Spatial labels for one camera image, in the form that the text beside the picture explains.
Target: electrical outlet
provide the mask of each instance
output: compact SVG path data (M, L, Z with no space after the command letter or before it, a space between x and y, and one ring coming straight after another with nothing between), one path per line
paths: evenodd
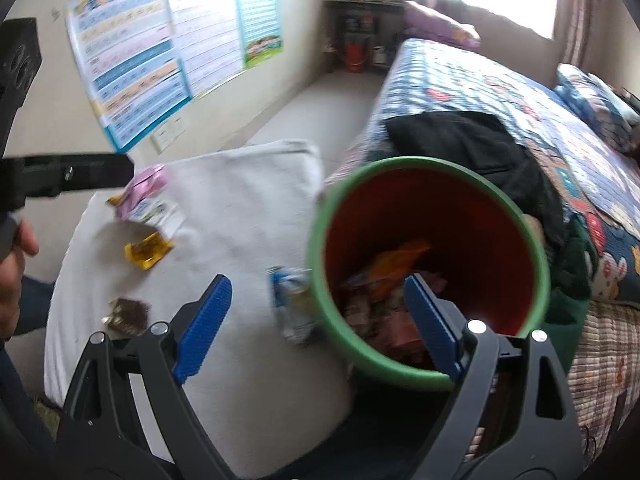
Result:
M164 152L164 150L167 149L175 139L180 137L186 129L187 121L180 112L173 114L167 120L160 123L151 134L151 139L156 150L158 150L158 153Z

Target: orange wrapper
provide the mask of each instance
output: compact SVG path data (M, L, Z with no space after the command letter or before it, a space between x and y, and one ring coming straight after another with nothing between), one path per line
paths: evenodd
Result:
M415 261L431 249L426 241L416 238L402 244L395 251L379 254L369 268L369 296L372 301L384 300L402 283Z

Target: patterned quilt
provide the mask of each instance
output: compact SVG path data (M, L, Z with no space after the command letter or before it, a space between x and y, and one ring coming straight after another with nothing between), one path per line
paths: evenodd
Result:
M640 306L640 170L567 108L524 76L479 56L426 40L407 40L378 97L351 166L394 155L385 120L430 111L496 115L527 146L596 245L595 300Z

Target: purple pillow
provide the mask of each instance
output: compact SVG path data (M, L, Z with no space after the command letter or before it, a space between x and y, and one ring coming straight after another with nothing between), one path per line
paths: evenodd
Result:
M404 20L417 29L418 35L425 40L439 41L463 48L480 46L480 36L473 25L458 23L437 10L415 2L404 3Z

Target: yellow wrapper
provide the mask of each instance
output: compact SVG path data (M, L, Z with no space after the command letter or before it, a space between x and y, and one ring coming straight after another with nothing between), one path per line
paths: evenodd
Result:
M150 269L167 254L174 243L162 238L159 232L146 237L139 244L127 244L124 247L124 255L132 264L136 264L145 270Z
M122 195L114 195L111 196L107 199L107 204L112 205L114 207L116 207L118 205L118 202L120 202L120 200L122 200Z

